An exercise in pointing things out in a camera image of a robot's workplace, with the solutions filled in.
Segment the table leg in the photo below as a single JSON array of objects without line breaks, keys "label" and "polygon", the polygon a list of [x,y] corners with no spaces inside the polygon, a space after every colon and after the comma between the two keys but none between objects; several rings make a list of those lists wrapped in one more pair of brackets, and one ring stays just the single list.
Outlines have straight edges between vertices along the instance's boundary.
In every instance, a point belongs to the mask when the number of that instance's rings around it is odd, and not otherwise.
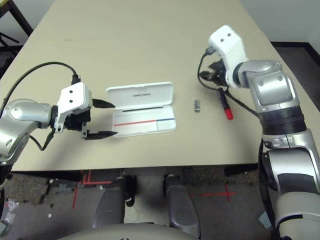
[{"label": "table leg", "polygon": [[71,182],[80,182],[82,180],[82,174],[80,171],[12,171],[16,174],[24,174],[34,177],[59,179]]},{"label": "table leg", "polygon": [[0,7],[0,18],[2,18],[9,10],[10,6],[7,3]]},{"label": "table leg", "polygon": [[22,15],[16,4],[14,3],[13,0],[9,0],[7,2],[7,5],[10,6],[10,13],[12,16],[15,18],[15,20],[18,22],[18,24],[21,26],[21,28],[25,31],[25,33],[30,36],[31,33],[33,32],[32,27],[30,24],[27,22],[25,17]]},{"label": "table leg", "polygon": [[0,43],[5,47],[5,49],[11,52],[14,56],[17,56],[17,52],[13,50],[13,48],[10,47],[8,44],[6,44],[6,42],[1,39],[1,36],[0,36]]}]

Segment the beige table surface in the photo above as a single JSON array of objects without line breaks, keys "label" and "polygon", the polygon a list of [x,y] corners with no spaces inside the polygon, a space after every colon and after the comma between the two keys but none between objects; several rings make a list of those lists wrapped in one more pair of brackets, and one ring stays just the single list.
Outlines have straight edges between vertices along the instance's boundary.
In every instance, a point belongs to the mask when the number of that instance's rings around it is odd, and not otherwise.
[{"label": "beige table surface", "polygon": [[9,0],[0,0],[0,7],[4,6]]},{"label": "beige table surface", "polygon": [[[226,120],[216,93],[196,78],[208,37],[224,24],[243,39],[248,58],[282,62],[292,77],[317,147],[320,114],[293,73],[239,0],[56,0],[0,82],[3,98],[31,67],[61,61],[74,67],[92,96],[108,100],[108,87],[171,81],[177,121],[174,132],[84,141],[80,133],[56,134],[40,152],[30,140],[16,171],[108,169],[150,166],[221,165],[257,162],[261,126],[254,116],[229,104],[234,120]],[[204,66],[218,60],[208,57]],[[28,98],[57,103],[71,72],[47,66],[29,75],[11,100]],[[231,92],[251,108],[249,90]],[[199,99],[201,112],[193,102]],[[92,109],[91,132],[112,129],[112,109]],[[34,135],[43,144],[50,130]]]}]

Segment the open case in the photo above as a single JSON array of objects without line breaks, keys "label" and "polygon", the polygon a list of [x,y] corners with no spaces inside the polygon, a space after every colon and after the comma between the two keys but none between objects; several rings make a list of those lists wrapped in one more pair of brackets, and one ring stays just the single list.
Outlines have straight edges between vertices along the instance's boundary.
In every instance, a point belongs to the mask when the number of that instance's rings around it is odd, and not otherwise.
[{"label": "open case", "polygon": [[174,131],[177,128],[171,82],[157,82],[106,89],[115,105],[112,131],[117,138]]}]

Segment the small metal object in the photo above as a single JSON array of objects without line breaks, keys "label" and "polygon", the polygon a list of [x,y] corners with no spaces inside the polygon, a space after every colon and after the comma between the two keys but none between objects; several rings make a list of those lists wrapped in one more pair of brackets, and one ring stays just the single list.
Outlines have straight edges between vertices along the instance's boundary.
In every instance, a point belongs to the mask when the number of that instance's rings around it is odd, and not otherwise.
[{"label": "small metal object", "polygon": [[195,113],[200,113],[200,100],[198,99],[194,100],[193,109]]}]

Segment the wire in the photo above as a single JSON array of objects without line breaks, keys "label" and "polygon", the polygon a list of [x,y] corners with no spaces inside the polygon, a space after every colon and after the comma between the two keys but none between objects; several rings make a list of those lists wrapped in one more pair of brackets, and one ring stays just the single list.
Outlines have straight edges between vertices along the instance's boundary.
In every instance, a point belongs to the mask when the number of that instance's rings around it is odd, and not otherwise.
[{"label": "wire", "polygon": [[258,117],[258,114],[256,111],[252,110],[250,107],[245,105],[242,101],[239,99],[235,98],[230,92],[229,92],[229,87],[224,91],[224,94],[231,98],[233,101],[235,101],[237,104],[239,104],[241,107],[243,107],[245,110],[253,114],[254,116]]},{"label": "wire", "polygon": [[2,216],[2,213],[4,211],[4,206],[5,206],[5,189],[2,188],[0,192],[0,216]]},{"label": "wire", "polygon": [[[198,71],[197,71],[197,77],[198,77],[198,80],[199,82],[207,89],[211,89],[211,90],[214,90],[214,91],[217,91],[218,88],[214,88],[214,87],[210,87],[206,84],[204,84],[202,81],[201,81],[201,76],[200,76],[200,69],[201,69],[201,66],[202,66],[202,63],[205,59],[206,56],[208,55],[211,55],[213,52],[211,51],[210,52],[210,49],[207,48],[205,50],[205,53],[202,55],[201,59],[200,59],[200,63],[199,63],[199,66],[198,66]],[[245,105],[242,101],[240,101],[239,99],[235,98],[230,92],[229,92],[229,87],[227,87],[227,89],[224,91],[224,94],[226,96],[228,96],[229,98],[231,98],[233,101],[235,101],[237,104],[239,104],[241,107],[243,107],[245,110],[247,110],[248,112],[250,112],[251,114],[253,114],[254,116],[258,116],[257,112],[255,112],[254,110],[252,110],[250,107],[248,107],[247,105]]]},{"label": "wire", "polygon": [[198,77],[198,80],[199,82],[207,89],[211,89],[211,90],[214,90],[214,91],[217,91],[218,89],[217,88],[213,88],[213,87],[210,87],[206,84],[204,84],[202,81],[201,81],[201,78],[200,78],[200,69],[201,69],[201,66],[202,66],[202,62],[204,61],[205,57],[210,55],[209,53],[207,53],[207,51],[202,55],[201,57],[201,60],[200,60],[200,63],[199,63],[199,66],[198,66],[198,72],[197,72],[197,77]]},{"label": "wire", "polygon": [[2,117],[2,114],[4,113],[5,107],[8,104],[9,98],[12,95],[12,93],[14,92],[14,90],[16,89],[16,87],[19,85],[19,83],[21,83],[21,81],[26,78],[26,76],[28,76],[29,74],[31,74],[33,71],[42,68],[44,66],[48,66],[48,65],[61,65],[64,66],[68,69],[70,69],[73,73],[73,75],[77,76],[77,72],[68,64],[65,64],[63,62],[59,62],[59,61],[49,61],[49,62],[45,62],[42,64],[39,64],[37,66],[34,66],[33,68],[31,68],[30,70],[26,71],[11,87],[11,89],[9,90],[8,94],[6,95],[6,97],[3,99],[3,103],[1,105],[1,111],[0,111],[0,118]]},{"label": "wire", "polygon": [[37,147],[40,149],[40,151],[43,151],[47,148],[48,144],[50,143],[50,141],[54,138],[54,134],[56,132],[56,129],[55,128],[52,128],[52,131],[48,134],[48,136],[46,137],[46,140],[44,142],[44,145],[41,146],[40,143],[38,142],[37,139],[35,139],[33,136],[29,136],[30,139],[32,141],[34,141],[34,143],[37,145]]}]

